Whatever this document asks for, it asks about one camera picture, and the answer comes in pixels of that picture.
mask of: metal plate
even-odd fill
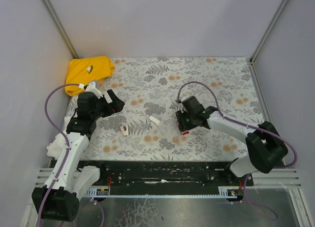
[[[224,199],[108,198],[102,202],[105,227],[298,227],[289,194],[285,190],[248,190],[253,201],[275,210],[279,221],[267,221],[245,203]],[[43,221],[45,227],[60,222]],[[101,211],[87,198],[81,200],[78,227],[99,227]],[[63,227],[73,227],[65,223]]]

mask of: floral pattern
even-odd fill
[[[116,70],[103,80],[100,90],[113,89],[126,104],[122,112],[99,119],[83,160],[231,161],[247,154],[245,144],[229,135],[195,128],[181,135],[175,112],[179,88],[200,81],[217,95],[222,111],[251,123],[263,121],[245,58],[113,58]],[[187,85],[181,99],[191,95],[205,107],[215,105],[200,85]],[[72,115],[77,96],[71,99]],[[149,117],[161,120],[159,127]],[[121,125],[128,125],[124,137]]]

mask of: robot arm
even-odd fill
[[[282,141],[258,130],[250,129],[224,119],[215,107],[204,108],[196,97],[191,96],[182,101],[184,111],[177,111],[176,117],[181,132],[191,130],[197,126],[227,133],[247,145],[249,154],[234,160],[229,170],[237,177],[260,171],[269,173],[288,153]],[[278,132],[270,122],[261,125],[250,124],[266,129],[277,135]]]
[[[44,186],[36,187],[32,193],[38,212],[43,197],[48,191],[47,187],[56,180],[56,174],[60,167],[62,168],[45,201],[42,211],[43,219],[73,221],[79,209],[80,199],[100,177],[99,168],[86,166],[76,179],[73,178],[80,157],[88,147],[91,135],[96,128],[96,121],[101,117],[122,111],[125,103],[119,100],[112,90],[107,91],[112,100],[108,103],[96,87],[96,83],[91,82],[85,86],[85,91],[79,94],[78,107],[66,128],[70,149],[67,144],[64,144],[54,170]]]

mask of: purple cable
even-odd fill
[[[267,205],[265,205],[265,204],[262,204],[262,203],[259,203],[259,202],[254,202],[254,201],[249,201],[249,200],[248,200],[247,194],[246,194],[246,183],[247,183],[247,180],[248,180],[248,177],[249,177],[249,176],[250,176],[249,174],[246,175],[246,178],[245,178],[245,181],[244,181],[244,192],[243,192],[243,193],[244,193],[244,198],[245,198],[247,201],[242,201],[242,202],[248,203],[248,204],[251,206],[251,208],[252,208],[258,215],[260,215],[261,217],[263,217],[263,218],[265,218],[265,219],[267,219],[267,220],[269,220],[269,221],[277,221],[277,220],[278,220],[278,215],[277,215],[277,213],[276,213],[273,209],[271,209],[269,206],[267,206]],[[264,208],[268,209],[269,211],[271,211],[271,212],[275,215],[275,218],[270,218],[270,217],[268,217],[268,216],[265,216],[265,215],[262,214],[261,212],[257,211],[257,210],[253,207],[253,205],[261,206],[261,207],[264,207]]]
[[[178,91],[177,99],[176,99],[177,102],[180,102],[180,94],[181,94],[181,91],[182,91],[183,87],[186,86],[186,85],[188,85],[188,84],[192,84],[192,83],[200,84],[200,85],[204,86],[205,88],[207,88],[207,89],[211,92],[212,96],[214,97],[214,99],[215,99],[215,101],[216,101],[216,105],[217,105],[218,112],[219,112],[219,114],[220,114],[224,119],[226,119],[226,120],[228,120],[228,121],[231,121],[231,122],[233,122],[233,123],[236,123],[236,124],[239,124],[239,125],[242,125],[242,126],[245,126],[245,127],[251,128],[251,129],[254,129],[254,130],[259,130],[259,131],[261,131],[261,132],[267,133],[267,134],[269,134],[269,135],[271,135],[271,136],[273,136],[273,137],[275,137],[275,138],[281,140],[282,142],[286,143],[286,144],[291,148],[292,152],[294,153],[294,160],[293,160],[292,163],[290,163],[290,164],[288,164],[288,165],[284,165],[284,166],[282,166],[281,168],[290,167],[290,166],[294,165],[294,164],[297,162],[298,156],[297,156],[297,152],[296,152],[295,148],[293,147],[293,145],[292,145],[291,143],[289,143],[289,142],[288,142],[287,140],[285,140],[284,138],[282,138],[282,137],[280,137],[279,135],[277,135],[277,134],[275,134],[275,133],[273,133],[273,132],[270,132],[270,131],[268,131],[268,130],[264,130],[264,129],[261,129],[261,128],[259,128],[259,127],[252,126],[252,125],[247,125],[247,124],[245,124],[245,123],[243,123],[243,122],[240,122],[240,121],[237,121],[237,120],[233,120],[233,119],[231,119],[231,118],[226,117],[226,116],[222,113],[222,111],[221,111],[221,109],[220,109],[220,107],[219,107],[219,102],[218,102],[218,99],[217,99],[216,95],[213,93],[213,91],[212,91],[207,85],[205,85],[205,84],[203,84],[203,83],[201,83],[201,82],[198,82],[198,81],[191,81],[191,82],[185,83],[185,84],[179,89],[179,91]],[[267,219],[267,220],[270,220],[270,221],[277,221],[277,220],[278,220],[278,215],[277,215],[277,213],[276,213],[274,210],[272,210],[270,207],[268,207],[268,206],[265,205],[265,204],[259,203],[259,202],[249,201],[249,200],[247,199],[247,196],[246,196],[246,182],[247,182],[247,180],[248,180],[248,177],[249,177],[249,174],[246,176],[245,181],[244,181],[244,198],[245,198],[247,201],[242,201],[242,202],[248,203],[248,204],[251,206],[251,208],[252,208],[258,215],[260,215],[261,217],[263,217],[263,218],[265,218],[265,219]],[[259,211],[257,211],[257,210],[253,207],[253,205],[261,206],[261,207],[264,207],[264,208],[270,210],[276,217],[275,217],[275,218],[269,218],[269,217],[267,217],[267,216],[261,214]]]
[[[103,209],[102,205],[101,205],[98,201],[95,201],[95,203],[99,206],[100,211],[102,212],[102,222],[100,223],[100,226],[99,226],[99,227],[103,227],[104,220],[105,220],[104,209]]]
[[[46,101],[45,101],[45,115],[48,119],[48,121],[51,123],[52,126],[54,126],[55,129],[57,129],[57,131],[59,133],[62,134],[62,136],[64,137],[65,139],[65,142],[68,146],[68,148],[66,149],[66,153],[65,153],[65,156],[63,158],[63,162],[61,163],[57,173],[56,173],[56,176],[55,178],[57,179],[59,177],[59,174],[61,173],[61,170],[63,169],[63,166],[64,166],[64,163],[65,161],[67,160],[67,157],[69,155],[69,150],[70,150],[70,143],[69,143],[69,139],[67,138],[67,136],[65,135],[65,133],[60,129],[58,128],[58,126],[50,119],[49,115],[48,115],[48,111],[47,111],[47,104],[48,104],[48,101],[50,99],[50,97],[56,92],[58,91],[60,88],[64,88],[64,87],[67,87],[67,86],[79,86],[79,84],[76,84],[76,83],[69,83],[69,84],[64,84],[60,87],[57,87],[56,89],[54,89],[49,95],[48,97],[46,98]],[[44,204],[45,204],[45,201],[47,200],[47,197],[51,191],[51,189],[53,188],[54,184],[55,184],[56,180],[53,180],[51,185],[49,186],[47,192],[45,193],[44,195],[44,198],[43,200],[41,201],[41,204],[40,204],[40,207],[39,207],[39,210],[38,210],[38,219],[37,219],[37,224],[38,224],[38,227],[41,227],[41,213],[43,211],[43,208],[44,208]]]

